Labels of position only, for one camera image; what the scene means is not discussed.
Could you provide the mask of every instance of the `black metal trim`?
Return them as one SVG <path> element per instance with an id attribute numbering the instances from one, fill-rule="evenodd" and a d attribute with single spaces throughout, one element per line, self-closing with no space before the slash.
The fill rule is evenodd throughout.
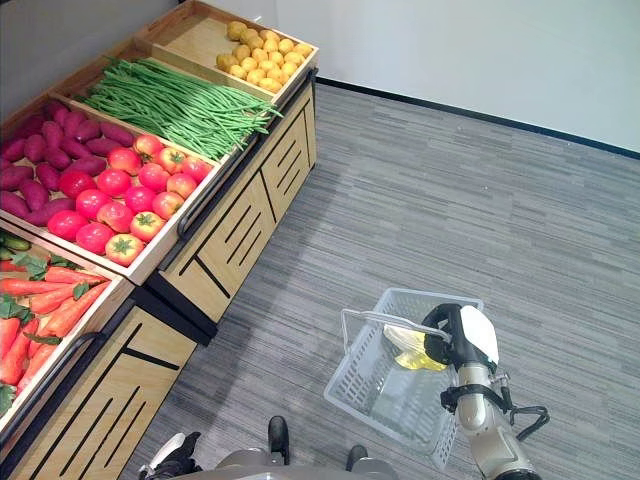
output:
<path id="1" fill-rule="evenodd" d="M 467 110 L 465 108 L 454 107 L 451 105 L 445 105 L 443 103 L 431 102 L 429 100 L 422 100 L 420 98 L 409 97 L 406 95 L 400 95 L 397 93 L 385 92 L 384 90 L 377 90 L 375 88 L 362 87 L 360 85 L 354 85 L 352 83 L 340 82 L 338 80 L 331 80 L 329 78 L 317 77 L 316 81 L 323 85 L 329 85 L 331 87 L 343 88 L 352 92 L 365 93 L 367 95 L 374 95 L 376 97 L 387 98 L 389 100 L 395 100 L 397 102 L 409 103 L 411 105 L 418 105 L 420 107 L 431 108 L 434 110 L 440 110 L 447 113 L 454 113 L 456 115 L 462 115 L 464 117 L 474 118 L 476 120 L 482 120 L 485 122 L 495 123 L 503 125 L 505 127 L 517 128 L 519 130 L 525 130 L 527 132 L 539 133 L 540 135 L 546 135 L 548 137 L 559 138 L 568 142 L 579 143 L 588 147 L 604 150 L 605 152 L 615 153 L 617 155 L 624 155 L 625 157 L 635 158 L 640 160 L 640 152 L 634 152 L 622 147 L 616 147 L 597 140 L 591 140 L 571 133 L 560 132 L 558 130 L 552 130 L 550 128 L 540 127 L 537 125 L 531 125 L 530 123 L 518 122 L 516 120 L 510 120 L 508 118 L 498 117 L 495 115 L 489 115 L 488 113 L 476 112 L 473 110 Z"/>

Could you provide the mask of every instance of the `red tomato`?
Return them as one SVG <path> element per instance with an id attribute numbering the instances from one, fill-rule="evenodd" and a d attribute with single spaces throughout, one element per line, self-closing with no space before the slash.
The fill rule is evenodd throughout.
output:
<path id="1" fill-rule="evenodd" d="M 131 233 L 143 242 L 150 242 L 165 222 L 153 212 L 140 212 L 131 220 Z"/>
<path id="2" fill-rule="evenodd" d="M 167 181 L 167 192 L 175 192 L 186 200 L 197 186 L 196 181 L 186 173 L 176 173 Z"/>
<path id="3" fill-rule="evenodd" d="M 128 267 L 144 249 L 144 243 L 139 238 L 127 233 L 114 235 L 107 242 L 105 252 L 107 258 L 118 265 Z"/>
<path id="4" fill-rule="evenodd" d="M 90 223 L 76 233 L 76 243 L 85 250 L 104 255 L 107 242 L 116 233 L 102 223 Z"/>
<path id="5" fill-rule="evenodd" d="M 138 172 L 140 183 L 156 193 L 166 190 L 169 177 L 169 172 L 157 163 L 146 163 Z"/>
<path id="6" fill-rule="evenodd" d="M 163 148 L 162 142 L 153 135 L 140 135 L 133 144 L 133 149 L 147 161 L 150 161 Z"/>
<path id="7" fill-rule="evenodd" d="M 156 153 L 153 161 L 169 173 L 178 173 L 182 170 L 182 162 L 187 158 L 184 153 L 175 148 L 165 147 Z"/>
<path id="8" fill-rule="evenodd" d="M 127 172 L 107 168 L 98 175 L 98 188 L 111 197 L 121 197 L 131 186 L 131 177 Z"/>
<path id="9" fill-rule="evenodd" d="M 183 203 L 184 200 L 177 193 L 162 192 L 153 199 L 153 211 L 165 220 L 169 220 Z"/>
<path id="10" fill-rule="evenodd" d="M 98 189 L 85 190 L 76 197 L 76 211 L 87 220 L 95 220 L 100 207 L 110 201 L 111 197 Z"/>
<path id="11" fill-rule="evenodd" d="M 156 192 L 147 187 L 131 187 L 124 194 L 124 203 L 133 213 L 144 212 L 153 208 Z"/>
<path id="12" fill-rule="evenodd" d="M 80 192 L 96 188 L 91 175 L 79 170 L 71 170 L 60 176 L 60 191 L 67 197 L 75 199 Z"/>
<path id="13" fill-rule="evenodd" d="M 109 202 L 100 207 L 96 218 L 118 233 L 127 233 L 133 219 L 133 212 L 120 202 Z"/>
<path id="14" fill-rule="evenodd" d="M 87 224 L 87 219 L 73 210 L 62 210 L 47 222 L 47 228 L 54 235 L 70 242 L 76 239 L 76 233 Z"/>
<path id="15" fill-rule="evenodd" d="M 195 157 L 187 157 L 184 159 L 184 162 L 182 162 L 182 173 L 186 173 L 197 183 L 204 180 L 212 168 L 212 165 Z"/>
<path id="16" fill-rule="evenodd" d="M 142 167 L 140 156 L 133 150 L 125 147 L 114 148 L 107 156 L 109 166 L 118 170 L 124 170 L 132 177 L 138 174 Z"/>

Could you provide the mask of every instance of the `orange carrot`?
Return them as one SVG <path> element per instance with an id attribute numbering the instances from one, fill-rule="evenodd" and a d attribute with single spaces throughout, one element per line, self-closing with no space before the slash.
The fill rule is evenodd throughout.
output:
<path id="1" fill-rule="evenodd" d="M 102 283 L 106 278 L 99 275 L 90 275 L 88 273 L 76 272 L 66 267 L 49 267 L 44 276 L 47 282 L 59 283 L 81 283 L 87 282 L 89 285 Z"/>
<path id="2" fill-rule="evenodd" d="M 29 298 L 29 307 L 33 313 L 41 315 L 53 312 L 67 298 L 73 297 L 73 289 L 79 284 L 65 285 L 51 292 L 39 293 Z"/>
<path id="3" fill-rule="evenodd" d="M 34 293 L 45 293 L 51 290 L 65 287 L 65 283 L 33 282 L 21 280 L 19 278 L 3 278 L 0 280 L 0 292 L 8 293 L 20 297 L 22 295 L 33 295 Z"/>
<path id="4" fill-rule="evenodd" d="M 44 337 L 49 335 L 64 337 L 71 331 L 74 325 L 78 323 L 82 315 L 89 310 L 89 307 L 91 307 L 93 302 L 98 299 L 110 283 L 111 282 L 105 282 L 93 287 L 78 300 L 65 300 L 62 305 L 53 312 L 43 332 L 39 333 L 39 335 Z"/>

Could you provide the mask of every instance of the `sweet potato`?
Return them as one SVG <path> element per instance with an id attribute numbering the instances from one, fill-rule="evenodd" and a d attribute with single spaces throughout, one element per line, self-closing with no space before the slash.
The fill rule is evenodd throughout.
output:
<path id="1" fill-rule="evenodd" d="M 77 110 L 69 112 L 67 118 L 64 119 L 64 134 L 67 137 L 73 138 L 76 134 L 76 130 L 82 122 L 87 119 L 84 113 Z"/>
<path id="2" fill-rule="evenodd" d="M 64 132 L 62 131 L 62 127 L 56 122 L 48 121 L 42 125 L 42 136 L 47 141 L 49 148 L 60 148 L 60 144 L 64 138 Z"/>
<path id="3" fill-rule="evenodd" d="M 50 192 L 60 190 L 60 172 L 48 163 L 41 163 L 36 167 L 36 175 L 40 183 Z"/>
<path id="4" fill-rule="evenodd" d="M 44 151 L 47 149 L 47 142 L 44 137 L 34 133 L 24 143 L 24 156 L 32 163 L 40 163 L 44 160 Z"/>
<path id="5" fill-rule="evenodd" d="M 76 202 L 70 198 L 56 198 L 55 200 L 45 203 L 40 210 L 29 213 L 24 219 L 32 225 L 44 227 L 49 219 L 56 213 L 62 210 L 73 210 L 75 204 Z"/>
<path id="6" fill-rule="evenodd" d="M 2 144 L 2 158 L 9 162 L 17 162 L 24 157 L 24 138 L 14 138 Z"/>
<path id="7" fill-rule="evenodd" d="M 11 192 L 0 192 L 0 209 L 19 218 L 25 218 L 29 214 L 27 203 Z"/>
<path id="8" fill-rule="evenodd" d="M 71 137 L 64 137 L 60 144 L 60 148 L 63 152 L 69 154 L 73 158 L 82 158 L 91 155 L 91 151 L 87 147 L 82 145 L 80 142 L 75 141 Z"/>
<path id="9" fill-rule="evenodd" d="M 57 168 L 58 170 L 64 170 L 71 165 L 69 155 L 59 148 L 47 148 L 44 152 L 44 159 L 49 163 L 49 165 Z"/>
<path id="10" fill-rule="evenodd" d="M 111 150 L 114 150 L 118 147 L 123 147 L 124 145 L 120 145 L 115 140 L 111 140 L 110 138 L 94 138 L 93 140 L 89 140 L 86 143 L 86 147 L 91 150 L 91 153 L 96 155 L 100 155 L 102 157 L 106 157 L 109 155 Z"/>
<path id="11" fill-rule="evenodd" d="M 35 180 L 25 178 L 18 188 L 32 212 L 40 210 L 49 201 L 49 191 Z"/>
<path id="12" fill-rule="evenodd" d="M 33 167 L 15 166 L 5 168 L 0 175 L 0 190 L 14 191 L 25 178 L 33 178 Z"/>
<path id="13" fill-rule="evenodd" d="M 118 142 L 123 147 L 133 145 L 133 135 L 119 125 L 110 122 L 100 122 L 100 130 L 105 137 Z"/>

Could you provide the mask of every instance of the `plastic basket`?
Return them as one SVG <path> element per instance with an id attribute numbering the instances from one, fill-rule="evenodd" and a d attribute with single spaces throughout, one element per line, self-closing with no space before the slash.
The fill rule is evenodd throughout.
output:
<path id="1" fill-rule="evenodd" d="M 383 334 L 386 324 L 427 332 L 430 329 L 420 324 L 441 303 L 473 305 L 479 310 L 484 306 L 474 298 L 390 288 L 373 311 L 343 310 L 345 357 L 325 388 L 324 397 L 410 450 L 431 457 L 443 470 L 455 439 L 456 423 L 440 405 L 440 393 L 455 384 L 455 371 L 401 367 L 394 360 L 399 349 Z M 350 329 L 353 331 L 356 324 L 358 333 L 351 342 Z"/>

